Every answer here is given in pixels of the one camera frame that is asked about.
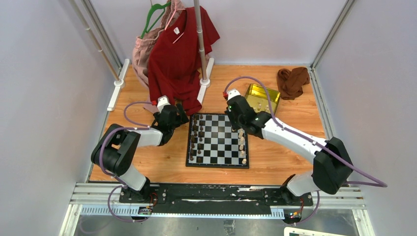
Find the gold metal tin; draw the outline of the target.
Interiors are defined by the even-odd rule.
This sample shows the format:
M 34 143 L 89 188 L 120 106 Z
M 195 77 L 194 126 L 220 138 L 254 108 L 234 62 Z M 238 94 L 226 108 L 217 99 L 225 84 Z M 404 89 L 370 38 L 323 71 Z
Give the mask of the gold metal tin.
M 269 88 L 267 88 L 267 91 L 269 93 L 271 105 L 268 103 L 264 88 L 258 84 L 250 84 L 244 97 L 255 112 L 264 111 L 275 114 L 281 98 L 280 92 Z

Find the black white chessboard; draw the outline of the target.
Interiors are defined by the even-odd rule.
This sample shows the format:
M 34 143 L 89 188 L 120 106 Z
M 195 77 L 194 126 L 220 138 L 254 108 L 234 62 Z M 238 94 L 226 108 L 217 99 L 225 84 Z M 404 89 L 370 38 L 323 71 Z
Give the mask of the black white chessboard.
M 187 167 L 249 169 L 248 134 L 225 114 L 191 115 L 188 139 Z

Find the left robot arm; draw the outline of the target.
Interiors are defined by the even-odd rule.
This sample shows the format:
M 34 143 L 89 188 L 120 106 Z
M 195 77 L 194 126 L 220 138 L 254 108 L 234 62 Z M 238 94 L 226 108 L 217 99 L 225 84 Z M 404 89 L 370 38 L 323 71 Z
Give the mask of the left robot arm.
M 139 203 L 150 199 L 150 180 L 141 174 L 132 161 L 138 147 L 163 146 L 174 130 L 189 122 L 181 104 L 165 105 L 154 113 L 150 127 L 123 127 L 112 124 L 91 154 L 91 162 L 103 173 L 116 178 Z

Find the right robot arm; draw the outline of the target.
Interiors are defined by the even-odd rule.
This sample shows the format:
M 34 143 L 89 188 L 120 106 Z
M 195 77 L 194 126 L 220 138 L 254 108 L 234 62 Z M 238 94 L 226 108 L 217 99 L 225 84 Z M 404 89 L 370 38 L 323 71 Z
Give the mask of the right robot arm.
M 294 151 L 313 165 L 313 170 L 288 177 L 278 190 L 278 197 L 294 205 L 303 194 L 323 191 L 334 195 L 353 172 L 351 159 L 338 138 L 326 140 L 311 136 L 281 122 L 268 112 L 255 112 L 245 97 L 236 90 L 224 93 L 225 113 L 234 129 L 273 141 Z

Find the white rack base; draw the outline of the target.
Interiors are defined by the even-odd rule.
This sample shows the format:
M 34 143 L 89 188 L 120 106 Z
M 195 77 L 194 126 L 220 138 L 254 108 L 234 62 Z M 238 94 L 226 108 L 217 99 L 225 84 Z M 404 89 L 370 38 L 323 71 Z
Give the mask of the white rack base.
M 215 59 L 210 57 L 206 59 L 206 65 L 204 71 L 202 72 L 202 78 L 200 79 L 200 90 L 197 96 L 197 100 L 203 104 L 203 100 L 206 94 L 207 89 L 210 87 L 210 76 L 214 66 Z

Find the red t-shirt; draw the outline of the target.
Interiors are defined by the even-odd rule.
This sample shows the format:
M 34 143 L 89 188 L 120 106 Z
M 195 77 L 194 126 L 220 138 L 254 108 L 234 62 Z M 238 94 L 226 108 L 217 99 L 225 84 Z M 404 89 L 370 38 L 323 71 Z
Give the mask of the red t-shirt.
M 188 116 L 201 110 L 201 57 L 193 7 L 186 8 L 171 26 L 163 30 L 148 62 L 149 96 L 157 100 L 167 96 L 170 103 L 182 102 Z

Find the metal clothes rack pole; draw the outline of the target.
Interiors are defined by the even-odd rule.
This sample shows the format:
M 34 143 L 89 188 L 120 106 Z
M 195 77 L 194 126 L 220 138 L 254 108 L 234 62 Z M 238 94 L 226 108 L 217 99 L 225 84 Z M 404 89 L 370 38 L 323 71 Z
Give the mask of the metal clothes rack pole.
M 193 3 L 194 3 L 194 10 L 195 10 L 195 16 L 196 16 L 197 35 L 199 39 L 199 53 L 200 53 L 200 58 L 201 58 L 201 68 L 203 72 L 204 67 L 206 65 L 206 53 L 205 53 L 204 35 L 203 35 L 203 28 L 202 28 L 201 6 L 200 6 L 199 0 L 193 0 Z

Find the brown crumpled cloth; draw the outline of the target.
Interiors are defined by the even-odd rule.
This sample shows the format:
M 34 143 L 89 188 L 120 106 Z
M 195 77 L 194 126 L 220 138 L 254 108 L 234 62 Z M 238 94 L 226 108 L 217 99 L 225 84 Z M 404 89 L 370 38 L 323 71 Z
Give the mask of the brown crumpled cloth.
M 277 72 L 277 85 L 284 100 L 294 100 L 303 94 L 303 86 L 310 83 L 310 75 L 305 67 L 292 70 L 280 69 Z

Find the pink garment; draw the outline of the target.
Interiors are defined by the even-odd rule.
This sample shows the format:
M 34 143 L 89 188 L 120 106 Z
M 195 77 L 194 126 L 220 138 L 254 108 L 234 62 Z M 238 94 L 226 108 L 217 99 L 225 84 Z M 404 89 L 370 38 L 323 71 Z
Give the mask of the pink garment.
M 151 29 L 150 32 L 145 33 L 144 36 L 138 36 L 136 39 L 135 46 L 132 52 L 132 67 L 133 71 L 145 88 L 147 92 L 147 104 L 144 104 L 144 108 L 151 113 L 155 113 L 158 111 L 155 105 L 150 103 L 149 97 L 149 80 L 148 80 L 148 62 L 149 57 L 152 49 L 154 48 L 160 34 L 167 28 L 168 26 L 173 25 L 176 19 L 179 17 L 181 12 L 184 9 L 184 5 L 180 0 L 173 0 L 171 1 L 171 5 L 168 9 L 163 13 L 162 19 L 160 21 L 160 25 L 154 29 Z

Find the green clothes hanger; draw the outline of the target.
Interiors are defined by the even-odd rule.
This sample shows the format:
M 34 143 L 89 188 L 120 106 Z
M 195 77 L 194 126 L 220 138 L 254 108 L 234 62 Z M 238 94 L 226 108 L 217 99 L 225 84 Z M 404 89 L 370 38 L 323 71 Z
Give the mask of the green clothes hanger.
M 156 25 L 156 23 L 162 18 L 165 14 L 168 7 L 171 6 L 171 0 L 168 0 L 165 4 L 152 4 L 150 10 L 148 11 L 145 27 L 140 35 L 140 38 L 143 39 L 146 34 L 148 34 Z

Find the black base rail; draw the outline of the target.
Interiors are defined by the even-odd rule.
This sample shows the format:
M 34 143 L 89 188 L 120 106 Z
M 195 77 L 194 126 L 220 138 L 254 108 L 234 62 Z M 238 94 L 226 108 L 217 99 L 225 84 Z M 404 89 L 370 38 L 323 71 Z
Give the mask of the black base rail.
M 313 206 L 311 193 L 303 194 L 289 203 L 280 195 L 279 187 L 250 185 L 158 183 L 149 187 L 147 196 L 123 189 L 120 203 L 151 204 L 155 213 L 266 215 L 271 207 Z

